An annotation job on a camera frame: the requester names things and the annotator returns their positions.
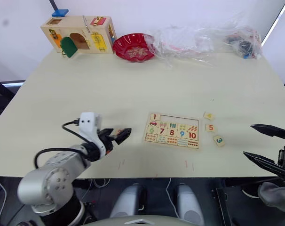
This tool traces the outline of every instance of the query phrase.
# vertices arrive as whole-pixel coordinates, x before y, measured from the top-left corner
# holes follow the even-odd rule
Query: table
[[[242,153],[277,160],[285,145],[250,128],[263,123],[285,129],[285,88],[266,59],[229,53],[210,64],[171,64],[156,58],[130,63],[106,54],[68,59],[52,51],[0,116],[0,176],[23,177],[34,169],[36,152],[80,144],[61,125],[88,111],[102,115],[102,128],[132,128],[132,134],[80,178],[272,176]],[[224,147],[205,131],[205,111],[215,115]],[[200,149],[145,143],[151,112],[200,118]],[[40,165],[53,154],[41,156]]]

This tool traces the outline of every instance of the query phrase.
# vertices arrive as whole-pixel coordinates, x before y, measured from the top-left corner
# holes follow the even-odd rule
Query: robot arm
[[[72,182],[90,166],[91,161],[103,158],[113,149],[113,140],[119,145],[131,133],[131,129],[124,129],[116,136],[110,136],[113,129],[100,130],[101,117],[96,113],[82,113],[81,117],[74,122],[79,126],[80,133],[77,136],[89,143],[40,151],[35,161],[41,153],[62,150],[43,166],[28,173],[18,186],[17,194],[20,201],[31,205],[33,211],[40,215],[46,225],[55,225],[58,216],[66,215],[66,206],[70,205],[71,200],[79,202],[80,209],[74,208],[74,213],[68,214],[81,218],[80,212],[84,212],[81,211],[83,204],[74,195]],[[66,225],[76,225],[78,222],[79,220],[73,219],[73,221],[67,221]]]

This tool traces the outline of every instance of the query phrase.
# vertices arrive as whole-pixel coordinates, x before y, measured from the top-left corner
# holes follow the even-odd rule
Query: clear plastic bag
[[[249,27],[216,29],[170,26],[159,29],[146,37],[151,52],[159,58],[189,58],[206,62],[212,53],[236,52],[239,56],[259,58],[261,39]]]

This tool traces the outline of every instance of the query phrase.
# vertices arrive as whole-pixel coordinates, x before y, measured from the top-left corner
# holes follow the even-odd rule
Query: red bowl
[[[152,54],[149,49],[144,36],[152,37],[148,34],[133,33],[126,34],[117,39],[113,44],[113,50],[120,58],[131,62],[143,62],[151,59]]]

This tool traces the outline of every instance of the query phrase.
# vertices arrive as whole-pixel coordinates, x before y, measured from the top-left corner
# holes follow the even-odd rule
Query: wooden lock box
[[[116,34],[109,16],[52,17],[41,29],[57,52],[61,39],[70,37],[78,53],[113,53]]]

